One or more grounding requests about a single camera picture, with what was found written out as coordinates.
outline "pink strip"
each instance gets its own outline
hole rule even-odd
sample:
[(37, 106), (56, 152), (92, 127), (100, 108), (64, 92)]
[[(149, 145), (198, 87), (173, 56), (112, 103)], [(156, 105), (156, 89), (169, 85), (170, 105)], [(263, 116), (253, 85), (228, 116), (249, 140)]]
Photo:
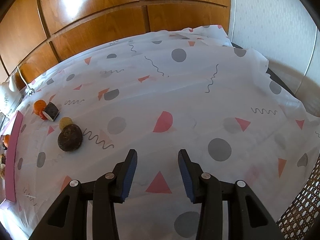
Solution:
[(1, 209), (6, 209), (16, 202), (16, 192), (14, 185), (14, 162), (16, 157), (16, 148), (22, 119), (23, 114), (20, 111), (18, 111), (16, 119), (13, 123), (12, 132), (9, 140), (9, 146), (6, 153), (4, 181), (5, 200), (0, 204)]

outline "orange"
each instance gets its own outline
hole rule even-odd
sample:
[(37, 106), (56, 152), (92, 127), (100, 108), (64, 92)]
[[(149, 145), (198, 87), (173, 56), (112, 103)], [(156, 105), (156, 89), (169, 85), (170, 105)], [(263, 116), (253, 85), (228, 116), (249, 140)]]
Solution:
[(9, 146), (9, 140), (10, 140), (10, 134), (6, 134), (3, 138), (3, 143), (4, 146), (8, 147)]
[(38, 100), (33, 105), (33, 111), (36, 115), (40, 115), (40, 112), (46, 108), (47, 104), (43, 100)]

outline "patterned tablecloth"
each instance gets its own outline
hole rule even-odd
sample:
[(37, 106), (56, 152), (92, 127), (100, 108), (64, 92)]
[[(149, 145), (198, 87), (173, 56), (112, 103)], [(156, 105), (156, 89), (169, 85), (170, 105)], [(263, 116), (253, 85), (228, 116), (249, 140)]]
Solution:
[[(195, 238), (200, 206), (185, 194), (181, 148), (219, 180), (245, 180), (278, 219), (317, 160), (320, 119), (271, 81), (265, 57), (233, 48), (226, 36), (219, 25), (147, 33), (85, 51), (34, 80), (36, 93), (18, 107), (17, 203), (6, 219), (29, 236), (63, 185), (96, 180), (131, 148), (138, 166), (129, 197), (115, 206), (120, 239)], [(33, 113), (39, 99), (60, 109), (55, 122)], [(65, 116), (84, 135), (73, 153), (57, 144)]]

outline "white wall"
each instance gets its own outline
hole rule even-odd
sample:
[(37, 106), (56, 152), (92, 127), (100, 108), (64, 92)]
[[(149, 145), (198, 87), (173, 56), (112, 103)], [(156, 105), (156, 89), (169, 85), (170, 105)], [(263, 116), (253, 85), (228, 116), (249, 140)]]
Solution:
[(299, 0), (232, 0), (233, 7), (234, 1), (232, 42), (262, 53), (270, 69), (296, 93), (307, 74), (317, 32), (307, 10)]
[(308, 112), (320, 116), (320, 32), (317, 31), (316, 46), (306, 76), (296, 93)]

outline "orange triangle print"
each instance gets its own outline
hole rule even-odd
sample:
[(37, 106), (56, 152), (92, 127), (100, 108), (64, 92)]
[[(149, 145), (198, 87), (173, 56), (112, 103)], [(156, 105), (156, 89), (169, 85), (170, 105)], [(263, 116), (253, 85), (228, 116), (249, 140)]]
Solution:
[(87, 65), (89, 65), (89, 64), (90, 64), (90, 60), (91, 60), (91, 57), (88, 57), (88, 58), (86, 58), (86, 59), (84, 60), (84, 62), (87, 63)]
[(50, 97), (49, 102), (51, 102), (51, 100), (54, 98), (56, 94), (54, 94), (53, 96)]
[(302, 130), (303, 124), (304, 124), (304, 120), (301, 120), (301, 121), (296, 120), (296, 122), (297, 122), (297, 125), (298, 125), (298, 126), (300, 127), (300, 129)]
[(100, 99), (102, 98), (103, 94), (104, 94), (104, 93), (107, 93), (108, 90), (109, 90), (109, 89), (107, 88), (107, 89), (101, 90), (101, 91), (98, 93), (98, 99), (99, 99), (99, 101), (100, 101)]
[(279, 178), (281, 177), (281, 174), (283, 172), (284, 166), (286, 164), (287, 160), (278, 158), (278, 172), (279, 172)]
[(243, 132), (248, 128), (249, 124), (251, 124), (251, 122), (243, 120), (241, 118), (236, 118), (235, 117), (235, 119), (237, 120), (238, 124), (241, 126), (241, 130)]
[(80, 85), (80, 86), (78, 86), (78, 87), (76, 87), (76, 88), (74, 88), (73, 90), (80, 90), (80, 88), (82, 87), (82, 85)]
[(145, 77), (142, 77), (142, 78), (138, 78), (138, 81), (140, 82), (140, 83), (142, 83), (142, 81), (145, 81), (147, 78), (149, 78), (150, 77), (150, 75), (148, 75), (148, 76), (145, 76)]
[(64, 190), (64, 188), (70, 183), (70, 181), (72, 181), (72, 179), (69, 176), (66, 176), (64, 178), (64, 181), (62, 183), (61, 189), (60, 189), (60, 193), (62, 192), (62, 190)]
[(103, 131), (100, 130), (99, 133), (99, 141), (104, 140), (106, 142), (106, 144), (109, 144), (112, 142), (112, 140), (109, 138), (109, 136)]
[(167, 182), (165, 181), (161, 171), (158, 172), (156, 177), (153, 179), (146, 192), (149, 193), (163, 193), (172, 194)]

